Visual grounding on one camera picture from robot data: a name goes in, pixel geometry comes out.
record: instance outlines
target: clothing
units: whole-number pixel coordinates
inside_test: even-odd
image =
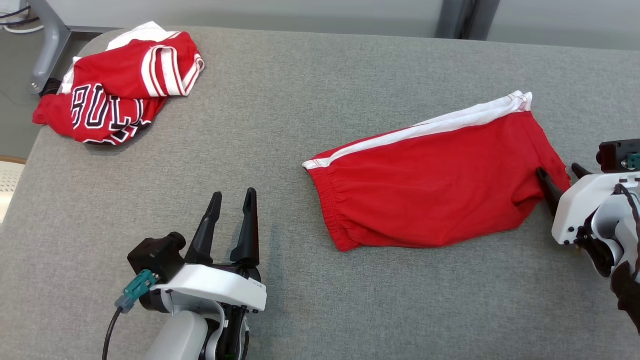
[[[514,92],[304,162],[338,249],[441,247],[514,229],[544,199],[538,167],[569,189],[531,100]]]
[[[150,31],[158,41],[135,38],[150,38]],[[151,124],[166,97],[189,95],[204,68],[183,31],[136,28],[113,42],[110,50],[75,61],[62,94],[42,98],[34,123],[79,142],[118,145]]]

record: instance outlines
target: red shorts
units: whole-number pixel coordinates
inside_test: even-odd
[[[569,189],[531,99],[515,92],[304,162],[338,249],[441,247],[514,229],[544,199],[538,167]]]

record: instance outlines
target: gray floor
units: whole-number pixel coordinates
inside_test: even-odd
[[[95,36],[73,34],[54,77],[61,79],[73,56]],[[0,29],[0,47],[4,49],[0,52],[0,156],[28,158],[40,131],[40,126],[31,122],[40,98],[30,95],[27,86],[43,41],[43,31],[14,35]]]

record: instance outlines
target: gray fabric surface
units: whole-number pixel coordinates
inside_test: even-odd
[[[609,281],[556,245],[542,205],[515,231],[452,247],[340,253],[301,164],[522,90],[565,162],[596,170],[600,142],[640,137],[639,53],[184,29],[207,68],[146,133],[112,148],[42,129],[0,238],[1,359],[99,358],[129,251],[171,231],[190,239],[222,191],[213,258],[226,260],[249,186],[269,293],[249,359],[637,357]],[[122,316],[110,359],[141,358],[167,316]]]

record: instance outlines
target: beige chair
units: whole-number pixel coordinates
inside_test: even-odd
[[[26,163],[25,159],[0,156],[0,224],[4,221]]]

